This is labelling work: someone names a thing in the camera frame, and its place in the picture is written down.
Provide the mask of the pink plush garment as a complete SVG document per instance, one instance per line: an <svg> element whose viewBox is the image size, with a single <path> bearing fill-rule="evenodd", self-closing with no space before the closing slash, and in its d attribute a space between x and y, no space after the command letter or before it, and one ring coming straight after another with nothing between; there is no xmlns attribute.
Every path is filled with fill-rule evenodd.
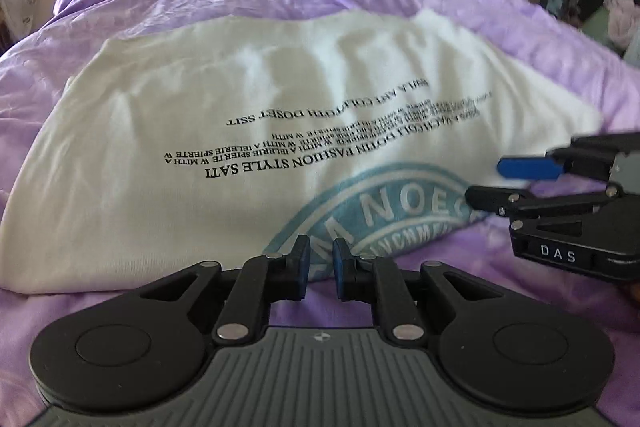
<svg viewBox="0 0 640 427"><path fill-rule="evenodd" d="M639 5L634 0L604 0L608 11L608 40L625 51L639 28Z"/></svg>

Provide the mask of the white printed sweatshirt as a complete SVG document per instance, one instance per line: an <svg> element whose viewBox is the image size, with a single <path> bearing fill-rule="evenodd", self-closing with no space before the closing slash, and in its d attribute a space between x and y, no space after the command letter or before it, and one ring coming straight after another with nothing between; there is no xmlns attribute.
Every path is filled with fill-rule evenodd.
<svg viewBox="0 0 640 427"><path fill-rule="evenodd" d="M66 84L1 221L1 285L120 291L310 239L396 256L475 219L504 156L601 128L574 93L431 11L224 17L110 40Z"/></svg>

